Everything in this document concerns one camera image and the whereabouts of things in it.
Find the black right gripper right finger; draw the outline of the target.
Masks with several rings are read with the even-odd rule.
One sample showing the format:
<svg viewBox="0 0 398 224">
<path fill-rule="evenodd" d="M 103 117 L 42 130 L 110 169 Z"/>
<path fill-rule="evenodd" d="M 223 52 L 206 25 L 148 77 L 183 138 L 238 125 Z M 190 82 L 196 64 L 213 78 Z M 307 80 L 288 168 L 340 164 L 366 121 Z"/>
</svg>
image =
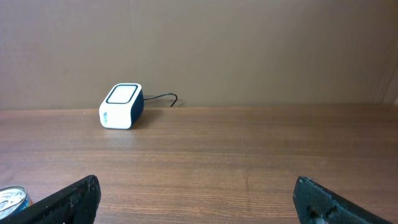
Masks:
<svg viewBox="0 0 398 224">
<path fill-rule="evenodd" d="M 311 178 L 297 178 L 293 201 L 300 223 L 391 224 Z"/>
</svg>

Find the silver tin can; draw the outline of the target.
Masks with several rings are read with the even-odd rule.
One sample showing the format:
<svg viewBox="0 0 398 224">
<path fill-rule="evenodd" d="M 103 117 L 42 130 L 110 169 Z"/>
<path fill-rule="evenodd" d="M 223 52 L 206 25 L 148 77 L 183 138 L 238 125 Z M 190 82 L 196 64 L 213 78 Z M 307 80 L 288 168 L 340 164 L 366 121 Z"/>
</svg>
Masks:
<svg viewBox="0 0 398 224">
<path fill-rule="evenodd" d="M 0 203 L 0 219 L 5 219 L 31 206 L 33 201 L 24 187 L 15 185 L 1 189 Z"/>
</svg>

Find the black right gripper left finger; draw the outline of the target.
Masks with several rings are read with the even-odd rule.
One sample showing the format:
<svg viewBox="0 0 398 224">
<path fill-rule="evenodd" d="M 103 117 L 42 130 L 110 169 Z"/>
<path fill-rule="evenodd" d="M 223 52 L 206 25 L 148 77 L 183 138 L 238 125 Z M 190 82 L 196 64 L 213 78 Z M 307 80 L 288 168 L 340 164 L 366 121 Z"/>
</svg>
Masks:
<svg viewBox="0 0 398 224">
<path fill-rule="evenodd" d="M 100 200 L 99 180 L 88 175 L 3 218 L 1 224 L 93 224 Z"/>
</svg>

